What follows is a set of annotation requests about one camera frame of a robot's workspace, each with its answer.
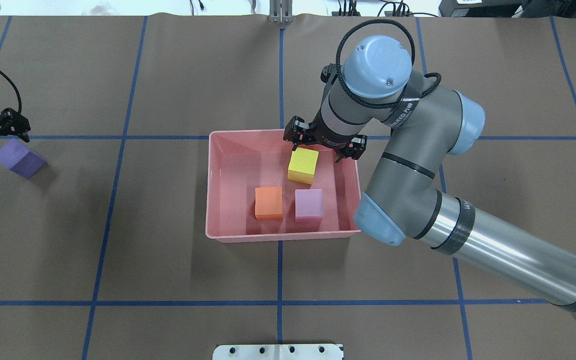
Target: block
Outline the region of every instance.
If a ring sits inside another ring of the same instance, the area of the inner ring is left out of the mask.
[[[254,189],[254,218],[259,221],[281,220],[284,218],[284,189],[277,187],[256,187]]]
[[[288,180],[312,185],[319,155],[320,153],[316,150],[302,147],[293,151],[290,155],[290,164],[288,164]]]
[[[2,163],[6,169],[28,179],[36,173],[46,161],[17,139],[11,139],[6,145],[0,148],[0,163]]]
[[[296,189],[294,191],[295,223],[317,223],[324,219],[324,191]]]

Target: blue joint cap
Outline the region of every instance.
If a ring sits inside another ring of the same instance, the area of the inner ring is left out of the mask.
[[[451,155],[460,155],[468,151],[480,137],[486,124],[486,112],[482,105],[470,100],[464,94],[455,90],[461,100],[461,130],[457,142],[448,151]]]
[[[362,98],[381,99],[403,89],[412,61],[399,41],[373,35],[359,41],[341,70],[350,91]]]
[[[393,219],[366,193],[361,193],[361,200],[353,219],[361,231],[382,243],[398,246],[406,239],[406,234]]]

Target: purple block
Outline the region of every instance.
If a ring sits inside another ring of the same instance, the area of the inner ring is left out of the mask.
[[[6,169],[28,179],[36,173],[46,161],[18,140],[11,139],[6,145],[0,148],[0,163],[2,163]]]
[[[295,223],[315,223],[324,219],[324,191],[296,189],[294,191]]]

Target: pink plastic container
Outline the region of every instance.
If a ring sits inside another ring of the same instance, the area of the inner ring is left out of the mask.
[[[284,130],[215,131],[208,138],[206,236],[223,243],[349,238],[361,191],[357,162],[335,163],[333,150],[319,151],[312,185],[288,180],[293,144]],[[255,188],[283,187],[283,219],[255,218]],[[295,189],[323,189],[321,223],[295,222]]]

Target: orange cube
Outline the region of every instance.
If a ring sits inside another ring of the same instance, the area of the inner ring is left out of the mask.
[[[256,187],[254,189],[254,217],[259,221],[281,220],[284,218],[284,189],[277,187]]]

